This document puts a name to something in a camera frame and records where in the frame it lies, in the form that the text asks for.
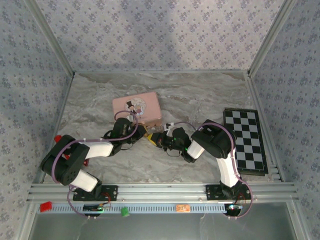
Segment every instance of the bracket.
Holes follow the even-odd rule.
[[[213,200],[237,200],[238,195],[228,198],[222,191],[222,186],[220,184],[209,184],[205,186],[206,199],[208,201]],[[238,194],[243,194],[246,200],[250,200],[250,192],[246,185],[241,184],[238,187]]]
[[[117,185],[101,185],[101,188],[97,193],[87,192],[81,188],[74,190],[73,201],[82,201],[82,202],[93,202],[101,201],[104,202],[108,200],[107,196],[101,195],[101,193],[108,193],[111,201],[117,201],[118,196],[118,186]]]

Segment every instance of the yellow object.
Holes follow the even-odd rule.
[[[175,206],[175,211],[177,213],[190,213],[190,205],[188,204],[178,204]]]
[[[155,146],[157,146],[157,144],[151,140],[152,134],[150,134],[149,136],[147,136],[146,138]]]

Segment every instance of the checkerboard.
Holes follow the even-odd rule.
[[[223,121],[237,136],[235,159],[239,173],[258,176],[268,174],[258,111],[226,108]]]

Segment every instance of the blue floral wallpaper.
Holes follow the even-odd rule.
[[[254,76],[287,181],[320,239],[320,2],[298,0]]]
[[[75,71],[248,69],[284,0],[42,0]]]
[[[24,1],[0,8],[0,239],[10,240],[69,80]]]

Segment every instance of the marble surface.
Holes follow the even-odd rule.
[[[186,121],[198,127],[206,119],[223,123],[224,108],[253,108],[242,73],[91,73],[76,74],[59,134],[94,139],[114,125],[112,100],[157,92],[162,122]],[[182,126],[191,135],[192,129]],[[85,170],[104,183],[177,183],[220,180],[218,163],[205,152],[195,163],[170,157],[142,138],[131,149],[112,157],[96,157]],[[267,181],[268,176],[248,176]]]

